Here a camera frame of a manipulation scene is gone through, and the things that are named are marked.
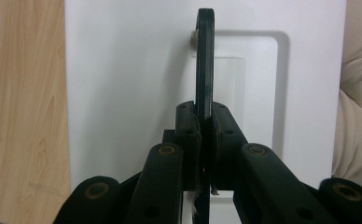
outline wooden panel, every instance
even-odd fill
[[[70,193],[61,0],[0,0],[0,222],[50,223]]]

